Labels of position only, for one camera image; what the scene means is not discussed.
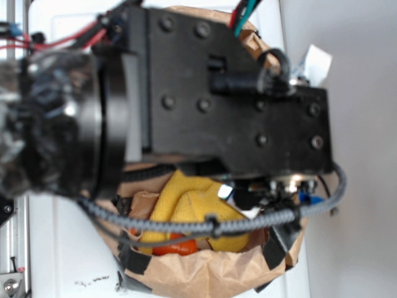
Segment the braided gray cable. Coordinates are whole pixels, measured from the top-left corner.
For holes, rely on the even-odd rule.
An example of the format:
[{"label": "braided gray cable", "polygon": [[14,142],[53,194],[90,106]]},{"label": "braided gray cable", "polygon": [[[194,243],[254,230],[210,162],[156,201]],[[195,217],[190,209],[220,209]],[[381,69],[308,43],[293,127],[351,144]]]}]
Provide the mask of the braided gray cable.
[{"label": "braided gray cable", "polygon": [[[301,206],[302,217],[312,217],[334,209],[341,201],[346,191],[347,178],[342,168],[334,163],[334,170],[339,177],[339,185],[335,193],[328,199],[316,205]],[[111,213],[90,201],[85,197],[78,200],[79,204],[87,212],[95,217],[106,220],[112,224],[119,225],[128,229],[134,228],[141,231],[154,231],[163,233],[207,233],[213,235],[233,234],[250,232],[260,228],[281,225],[295,220],[295,214],[290,209],[272,211],[271,213],[260,215],[252,220],[231,220],[220,222],[215,225],[213,222],[204,223],[174,223],[174,222],[154,222],[151,220],[132,219]]]}]

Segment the blue connector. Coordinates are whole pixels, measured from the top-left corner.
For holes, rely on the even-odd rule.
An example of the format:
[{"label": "blue connector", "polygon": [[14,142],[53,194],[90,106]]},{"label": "blue connector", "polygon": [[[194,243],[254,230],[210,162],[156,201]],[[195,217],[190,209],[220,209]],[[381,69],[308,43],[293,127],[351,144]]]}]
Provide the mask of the blue connector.
[{"label": "blue connector", "polygon": [[310,196],[308,194],[305,194],[304,192],[299,192],[299,201],[301,204],[309,204],[309,205],[315,205],[318,203],[321,203],[324,201],[321,197],[316,197],[316,196]]},{"label": "blue connector", "polygon": [[18,36],[23,36],[23,31],[20,30],[18,24],[0,22],[0,38],[16,38]]},{"label": "blue connector", "polygon": [[12,37],[23,36],[24,33],[20,30],[19,25],[15,23],[10,23],[10,33]]}]

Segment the yellow towel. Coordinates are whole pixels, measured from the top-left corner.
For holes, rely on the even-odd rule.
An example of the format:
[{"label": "yellow towel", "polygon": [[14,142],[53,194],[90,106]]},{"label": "yellow towel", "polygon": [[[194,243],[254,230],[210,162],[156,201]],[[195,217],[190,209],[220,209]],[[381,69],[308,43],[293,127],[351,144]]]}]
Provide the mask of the yellow towel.
[{"label": "yellow towel", "polygon": [[[218,220],[238,220],[244,216],[218,197],[222,184],[208,178],[186,177],[176,171],[164,187],[150,219],[162,222],[203,222],[207,214],[217,214]],[[145,232],[142,242],[160,242],[169,235]],[[238,252],[248,243],[249,235],[208,239],[215,251]],[[143,253],[151,254],[150,248],[140,248]]]}]

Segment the orange object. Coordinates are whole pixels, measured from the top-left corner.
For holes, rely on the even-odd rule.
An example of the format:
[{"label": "orange object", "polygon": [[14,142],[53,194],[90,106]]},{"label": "orange object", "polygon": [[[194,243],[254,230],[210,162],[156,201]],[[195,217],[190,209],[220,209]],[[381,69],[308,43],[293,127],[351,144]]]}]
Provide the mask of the orange object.
[{"label": "orange object", "polygon": [[[184,237],[183,234],[171,234],[171,240],[179,239]],[[153,254],[156,256],[163,256],[168,253],[177,253],[181,256],[191,255],[192,253],[198,252],[197,243],[195,240],[187,240],[186,242],[181,242],[178,244],[172,244],[168,246],[159,246],[153,248]]]}]

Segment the green wire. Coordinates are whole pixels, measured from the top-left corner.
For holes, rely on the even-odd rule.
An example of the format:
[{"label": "green wire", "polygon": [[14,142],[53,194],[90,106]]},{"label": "green wire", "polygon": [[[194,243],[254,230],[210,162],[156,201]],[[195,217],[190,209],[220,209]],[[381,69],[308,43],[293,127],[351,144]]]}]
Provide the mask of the green wire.
[{"label": "green wire", "polygon": [[248,1],[246,11],[245,11],[243,17],[241,18],[241,21],[238,24],[236,31],[234,32],[235,37],[238,37],[240,35],[240,32],[243,29],[243,25],[247,22],[247,20],[249,19],[249,16],[252,14],[252,11],[254,10],[256,1],[257,0],[249,0]]}]

